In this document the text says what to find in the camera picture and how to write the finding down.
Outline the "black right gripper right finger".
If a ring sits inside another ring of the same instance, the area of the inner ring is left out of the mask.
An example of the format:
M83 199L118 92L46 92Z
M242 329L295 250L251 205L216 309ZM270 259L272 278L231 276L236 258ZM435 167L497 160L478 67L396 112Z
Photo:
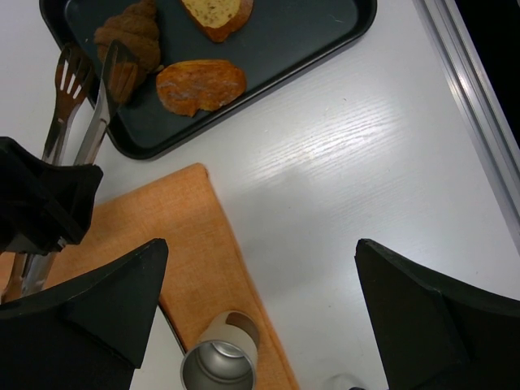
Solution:
M517 389L519 302L412 262L374 240L355 262L391 389Z

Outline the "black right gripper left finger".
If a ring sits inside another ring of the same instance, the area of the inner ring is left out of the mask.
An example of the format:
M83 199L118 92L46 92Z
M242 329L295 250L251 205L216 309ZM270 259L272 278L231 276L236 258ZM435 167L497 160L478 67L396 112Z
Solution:
M1 306L3 389L128 389L168 258L164 239Z

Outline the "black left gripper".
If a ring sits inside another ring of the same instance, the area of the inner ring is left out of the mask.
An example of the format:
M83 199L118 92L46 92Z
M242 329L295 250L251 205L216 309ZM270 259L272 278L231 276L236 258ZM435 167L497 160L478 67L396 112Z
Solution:
M103 172L59 167L1 138L1 251L47 254L78 245L90 228Z

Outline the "brown croissant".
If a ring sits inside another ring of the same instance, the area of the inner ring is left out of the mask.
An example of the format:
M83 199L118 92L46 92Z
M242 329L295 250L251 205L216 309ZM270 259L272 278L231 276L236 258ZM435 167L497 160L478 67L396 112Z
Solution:
M149 74L161 68L161 51L159 48L159 28L156 22L157 7L155 1L139 1L111 16L94 33L97 45L97 56L101 62L105 60L110 43L113 40L123 43L136 57L137 65L116 66L115 73L128 74L136 69L136 77L132 86L125 88L125 94L117 98L124 105L131 100L133 92L143 84Z

